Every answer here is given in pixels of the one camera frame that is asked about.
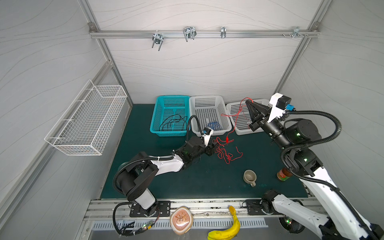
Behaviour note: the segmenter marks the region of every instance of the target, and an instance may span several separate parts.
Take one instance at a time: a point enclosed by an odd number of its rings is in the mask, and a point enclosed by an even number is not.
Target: blue connector
[[[295,106],[291,105],[291,104],[288,104],[286,109],[289,110],[289,111],[292,111],[293,109],[295,108]]]

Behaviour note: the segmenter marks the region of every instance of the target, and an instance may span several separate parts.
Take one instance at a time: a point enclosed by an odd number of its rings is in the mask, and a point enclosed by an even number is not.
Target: teal plastic basket
[[[150,131],[159,137],[185,136],[189,119],[189,96],[160,96],[156,100]]]

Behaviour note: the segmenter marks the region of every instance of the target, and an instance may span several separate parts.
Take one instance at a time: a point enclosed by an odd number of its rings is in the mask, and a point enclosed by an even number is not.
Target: black mounting plate
[[[262,211],[260,205],[261,199],[247,199],[245,200],[248,215],[267,215]],[[271,215],[279,215],[280,213],[274,212]]]
[[[155,213],[152,216],[145,216],[143,208],[139,205],[132,205],[131,212],[129,213],[130,217],[157,217],[160,211],[160,217],[169,217],[170,216],[170,201],[159,201]]]

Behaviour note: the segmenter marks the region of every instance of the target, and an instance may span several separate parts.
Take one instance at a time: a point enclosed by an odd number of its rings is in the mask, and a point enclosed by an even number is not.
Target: red string
[[[216,148],[216,150],[215,150],[215,153],[217,153],[217,157],[220,158],[220,159],[224,159],[224,161],[225,161],[226,164],[230,164],[231,161],[236,160],[236,159],[238,159],[238,158],[241,158],[241,157],[243,156],[243,153],[242,153],[242,152],[239,152],[239,150],[237,149],[237,146],[236,146],[236,150],[237,150],[237,152],[238,152],[239,154],[241,154],[241,155],[240,155],[240,157],[237,157],[237,158],[232,159],[233,154],[232,154],[232,153],[228,153],[228,152],[226,151],[226,149],[224,148],[224,146],[227,145],[228,143],[234,141],[234,139],[229,140],[228,136],[229,136],[229,134],[231,134],[231,133],[233,133],[233,132],[235,131],[236,124],[237,124],[237,118],[239,117],[240,112],[242,112],[242,110],[243,110],[243,106],[241,105],[241,103],[242,103],[245,99],[247,99],[247,98],[244,98],[243,100],[241,100],[241,102],[240,102],[240,106],[239,106],[239,111],[237,112],[237,114],[235,114],[235,115],[225,115],[225,114],[221,114],[221,116],[225,116],[225,117],[234,117],[234,116],[236,116],[235,126],[233,127],[233,130],[230,131],[230,132],[227,134],[227,136],[226,136],[226,138],[225,138],[225,141],[221,140],[219,137],[217,137],[216,139],[213,140],[213,141],[216,141],[216,142],[219,144],[219,146],[218,146],[218,147]]]

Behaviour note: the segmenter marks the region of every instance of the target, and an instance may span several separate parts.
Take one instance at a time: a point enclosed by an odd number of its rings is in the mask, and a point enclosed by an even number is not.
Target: red cable
[[[218,147],[216,148],[216,150],[215,150],[215,153],[217,153],[217,157],[220,158],[220,159],[224,159],[224,161],[225,161],[226,164],[230,164],[231,161],[236,160],[236,159],[238,159],[238,158],[241,158],[241,157],[243,156],[243,153],[242,153],[242,152],[239,152],[239,150],[237,149],[237,146],[236,146],[236,150],[237,150],[237,152],[238,152],[239,154],[241,153],[241,155],[240,155],[240,157],[237,157],[237,158],[232,159],[233,154],[231,154],[231,153],[227,153],[226,149],[224,148],[224,145],[227,145],[228,143],[234,141],[234,139],[229,140],[229,139],[228,139],[228,136],[229,136],[229,134],[231,134],[231,133],[233,133],[233,132],[235,131],[236,124],[237,124],[237,118],[239,117],[240,112],[243,110],[243,106],[241,105],[241,103],[242,103],[245,99],[247,99],[247,98],[244,98],[243,100],[241,100],[241,102],[240,102],[240,106],[239,106],[239,111],[237,112],[237,114],[235,114],[235,115],[225,115],[225,114],[221,114],[221,116],[226,116],[226,117],[234,117],[234,116],[236,116],[235,126],[233,127],[233,130],[230,131],[230,132],[227,134],[227,136],[226,136],[226,138],[225,138],[225,141],[221,140],[219,137],[217,137],[216,140],[215,140],[215,139],[213,140],[213,141],[216,141],[216,142],[219,144],[219,146],[218,146]]]

